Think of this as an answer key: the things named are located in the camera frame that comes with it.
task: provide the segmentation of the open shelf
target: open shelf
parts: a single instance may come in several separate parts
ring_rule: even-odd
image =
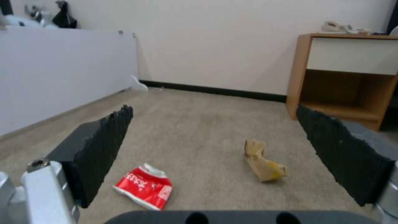
[[[307,69],[299,103],[377,130],[395,88],[394,81],[394,75]]]
[[[301,102],[302,105],[333,117],[377,121],[379,117],[371,111],[359,106],[327,104],[320,102]]]

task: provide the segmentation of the red crushed can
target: red crushed can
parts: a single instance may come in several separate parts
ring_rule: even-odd
[[[128,172],[113,188],[145,208],[163,210],[172,183],[163,171],[145,163]]]

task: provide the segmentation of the telephone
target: telephone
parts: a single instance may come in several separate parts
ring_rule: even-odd
[[[351,25],[340,25],[334,21],[326,21],[322,25],[322,31],[319,33],[348,33],[348,34],[369,34],[371,32],[370,29],[353,29]]]

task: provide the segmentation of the wooden nightstand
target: wooden nightstand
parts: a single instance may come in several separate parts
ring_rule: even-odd
[[[398,80],[398,37],[310,33],[297,42],[286,107],[378,130]]]

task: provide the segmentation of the silver metal part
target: silver metal part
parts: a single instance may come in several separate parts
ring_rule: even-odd
[[[26,171],[30,173],[49,165],[50,161],[48,159],[37,159],[27,165]]]
[[[8,202],[15,194],[15,187],[6,173],[0,172],[0,220],[4,223],[11,223],[8,215]]]
[[[398,219],[386,213],[379,205],[375,204],[372,208],[371,218],[382,224],[398,224]]]
[[[26,194],[23,187],[16,187],[15,194],[8,202],[8,215],[13,224],[28,223],[26,212]]]
[[[34,171],[25,172],[21,182],[26,191],[26,206],[32,224],[74,224],[79,211],[74,204],[62,165],[51,161]]]
[[[398,224],[398,161],[390,175],[378,202],[374,205],[371,216],[383,224]]]

